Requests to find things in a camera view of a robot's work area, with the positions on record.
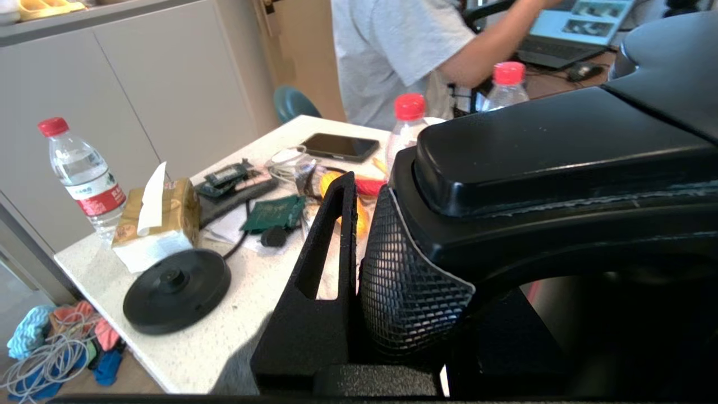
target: blue chair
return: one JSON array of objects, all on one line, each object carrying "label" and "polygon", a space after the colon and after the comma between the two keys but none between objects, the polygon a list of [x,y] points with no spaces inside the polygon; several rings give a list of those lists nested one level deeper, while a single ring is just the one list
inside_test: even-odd
[{"label": "blue chair", "polygon": [[274,91],[274,109],[282,124],[299,115],[322,117],[317,107],[312,104],[307,96],[291,86],[281,86]]}]

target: laptop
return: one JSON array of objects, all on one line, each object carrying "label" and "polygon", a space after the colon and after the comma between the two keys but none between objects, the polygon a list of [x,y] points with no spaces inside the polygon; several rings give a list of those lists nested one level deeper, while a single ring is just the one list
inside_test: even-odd
[{"label": "laptop", "polygon": [[526,63],[563,69],[606,51],[636,0],[564,0],[541,12],[516,53]]}]

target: black mesh grille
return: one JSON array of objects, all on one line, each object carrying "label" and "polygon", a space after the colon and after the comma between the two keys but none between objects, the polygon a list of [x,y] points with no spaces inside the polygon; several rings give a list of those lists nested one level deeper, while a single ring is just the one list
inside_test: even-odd
[{"label": "black mesh grille", "polygon": [[409,238],[392,191],[382,188],[361,273],[366,328],[378,348],[406,356],[446,337],[474,287],[433,265]]}]

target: plastic bottle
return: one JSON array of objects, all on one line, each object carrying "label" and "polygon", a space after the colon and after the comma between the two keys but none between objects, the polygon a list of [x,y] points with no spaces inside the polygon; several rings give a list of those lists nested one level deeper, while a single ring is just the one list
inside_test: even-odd
[{"label": "plastic bottle", "polygon": [[125,193],[105,159],[82,138],[70,133],[62,118],[50,118],[37,127],[50,141],[50,164],[70,196],[109,245],[125,206]]},{"label": "plastic bottle", "polygon": [[494,88],[481,111],[493,111],[528,101],[528,94],[522,86],[525,74],[526,66],[523,63],[504,62],[494,66]]},{"label": "plastic bottle", "polygon": [[386,144],[386,172],[391,174],[396,153],[407,147],[416,146],[419,132],[429,126],[424,120],[426,101],[421,94],[403,94],[394,101],[394,114],[396,126],[389,135]]}]

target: black smartphone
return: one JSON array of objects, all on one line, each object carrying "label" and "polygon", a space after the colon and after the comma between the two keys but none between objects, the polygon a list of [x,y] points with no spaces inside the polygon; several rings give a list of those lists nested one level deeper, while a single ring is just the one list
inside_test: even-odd
[{"label": "black smartphone", "polygon": [[377,140],[326,133],[315,133],[302,144],[312,156],[352,162],[363,162],[379,148]]}]

